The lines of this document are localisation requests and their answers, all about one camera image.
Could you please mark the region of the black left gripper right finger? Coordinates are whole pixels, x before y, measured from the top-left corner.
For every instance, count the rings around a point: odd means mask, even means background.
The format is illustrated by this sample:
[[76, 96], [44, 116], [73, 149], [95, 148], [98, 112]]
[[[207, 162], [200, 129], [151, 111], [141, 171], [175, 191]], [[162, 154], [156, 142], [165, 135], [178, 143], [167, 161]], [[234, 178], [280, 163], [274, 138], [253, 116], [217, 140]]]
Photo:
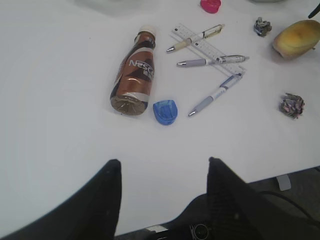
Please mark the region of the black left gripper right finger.
[[256, 191], [221, 159], [210, 157], [205, 224], [190, 224], [176, 240], [318, 240], [320, 223], [290, 198]]

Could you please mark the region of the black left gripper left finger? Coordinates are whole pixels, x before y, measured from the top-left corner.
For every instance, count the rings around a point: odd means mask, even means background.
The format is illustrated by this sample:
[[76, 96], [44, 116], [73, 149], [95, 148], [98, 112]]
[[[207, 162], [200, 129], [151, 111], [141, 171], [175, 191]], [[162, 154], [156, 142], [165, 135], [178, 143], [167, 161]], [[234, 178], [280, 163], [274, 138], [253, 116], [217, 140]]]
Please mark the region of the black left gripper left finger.
[[122, 200], [122, 171], [109, 160], [81, 189], [6, 240], [113, 240]]

